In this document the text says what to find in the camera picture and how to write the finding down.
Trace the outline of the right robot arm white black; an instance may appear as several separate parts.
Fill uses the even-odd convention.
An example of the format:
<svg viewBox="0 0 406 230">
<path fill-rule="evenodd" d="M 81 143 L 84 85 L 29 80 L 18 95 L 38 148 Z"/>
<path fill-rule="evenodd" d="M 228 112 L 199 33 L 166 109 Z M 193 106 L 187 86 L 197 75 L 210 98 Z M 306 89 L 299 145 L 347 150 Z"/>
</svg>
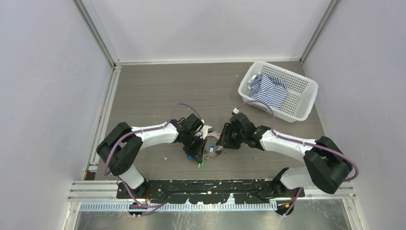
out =
<svg viewBox="0 0 406 230">
<path fill-rule="evenodd" d="M 281 153 L 304 164 L 302 168 L 283 169 L 274 178 L 273 190 L 287 196 L 292 189 L 315 186 L 334 194 L 341 184 L 349 181 L 354 163 L 344 156 L 328 137 L 303 139 L 284 135 L 268 126 L 255 126 L 243 113 L 234 114 L 225 123 L 217 145 L 237 150 L 241 144 L 262 151 Z"/>
</svg>

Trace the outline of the round metal key organizer disc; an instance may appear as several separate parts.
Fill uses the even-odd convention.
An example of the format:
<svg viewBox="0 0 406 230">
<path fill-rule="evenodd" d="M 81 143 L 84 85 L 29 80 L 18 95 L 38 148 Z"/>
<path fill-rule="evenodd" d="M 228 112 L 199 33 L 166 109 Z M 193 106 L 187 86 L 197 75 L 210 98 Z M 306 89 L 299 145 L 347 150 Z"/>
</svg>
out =
<svg viewBox="0 0 406 230">
<path fill-rule="evenodd" d="M 203 156 L 205 160 L 217 159 L 223 156 L 225 148 L 217 145 L 217 141 L 220 139 L 221 134 L 213 131 L 209 133 L 205 138 L 205 146 L 203 148 Z"/>
</svg>

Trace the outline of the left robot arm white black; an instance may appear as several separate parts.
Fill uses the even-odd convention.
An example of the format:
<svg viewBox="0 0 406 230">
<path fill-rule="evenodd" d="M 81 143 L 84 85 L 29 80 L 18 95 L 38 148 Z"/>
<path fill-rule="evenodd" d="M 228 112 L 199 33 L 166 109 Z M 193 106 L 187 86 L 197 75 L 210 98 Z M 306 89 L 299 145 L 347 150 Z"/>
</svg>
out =
<svg viewBox="0 0 406 230">
<path fill-rule="evenodd" d="M 199 163 L 203 162 L 203 149 L 211 126 L 205 125 L 195 114 L 180 120 L 171 119 L 163 124 L 147 127 L 119 123 L 98 145 L 96 152 L 105 163 L 106 174 L 112 173 L 128 186 L 135 198 L 147 192 L 145 178 L 135 167 L 140 150 L 158 144 L 181 143 L 185 154 Z"/>
</svg>

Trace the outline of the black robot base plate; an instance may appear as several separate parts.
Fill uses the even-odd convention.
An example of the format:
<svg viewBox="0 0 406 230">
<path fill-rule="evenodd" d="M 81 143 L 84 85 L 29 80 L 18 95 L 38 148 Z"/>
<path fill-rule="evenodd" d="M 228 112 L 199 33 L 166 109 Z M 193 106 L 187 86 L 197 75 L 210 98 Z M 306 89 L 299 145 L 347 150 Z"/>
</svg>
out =
<svg viewBox="0 0 406 230">
<path fill-rule="evenodd" d="M 117 198 L 146 199 L 154 204 L 224 204 L 233 199 L 235 204 L 265 204 L 275 198 L 291 201 L 304 192 L 286 188 L 280 181 L 264 179 L 242 180 L 149 180 L 129 192 L 118 184 Z"/>
</svg>

